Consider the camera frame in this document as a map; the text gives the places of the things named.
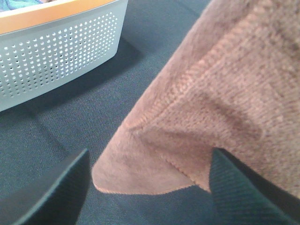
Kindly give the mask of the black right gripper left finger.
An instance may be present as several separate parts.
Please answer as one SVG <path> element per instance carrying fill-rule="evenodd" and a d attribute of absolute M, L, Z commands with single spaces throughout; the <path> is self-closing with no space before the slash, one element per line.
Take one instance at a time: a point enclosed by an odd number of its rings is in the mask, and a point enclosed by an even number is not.
<path fill-rule="evenodd" d="M 90 154 L 76 151 L 0 201 L 2 225 L 75 225 L 90 185 Z"/>

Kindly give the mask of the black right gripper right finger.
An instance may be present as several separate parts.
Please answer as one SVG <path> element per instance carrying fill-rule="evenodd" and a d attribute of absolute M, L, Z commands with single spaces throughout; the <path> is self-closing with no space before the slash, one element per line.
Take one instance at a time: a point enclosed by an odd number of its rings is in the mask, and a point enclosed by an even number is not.
<path fill-rule="evenodd" d="M 231 153 L 213 148 L 210 190 L 224 225 L 298 225 L 300 200 Z"/>

